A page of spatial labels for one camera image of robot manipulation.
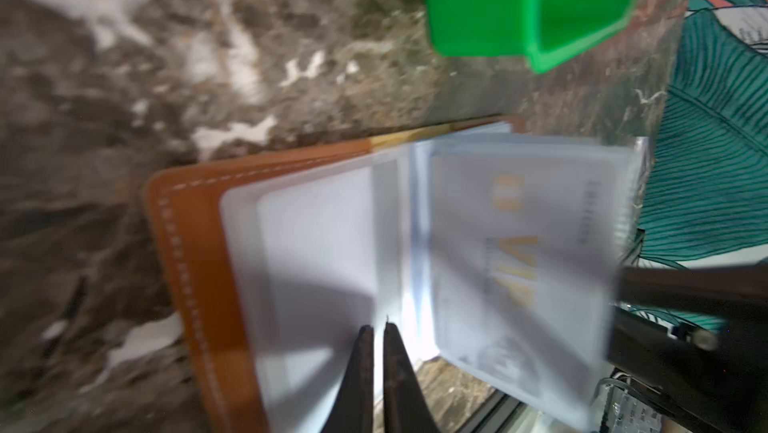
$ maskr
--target green plastic box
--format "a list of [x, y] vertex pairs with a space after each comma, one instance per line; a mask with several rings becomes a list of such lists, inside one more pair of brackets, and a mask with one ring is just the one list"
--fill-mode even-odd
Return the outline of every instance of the green plastic box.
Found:
[[634, 0], [427, 0], [438, 52], [523, 54], [537, 73], [619, 32], [633, 9]]

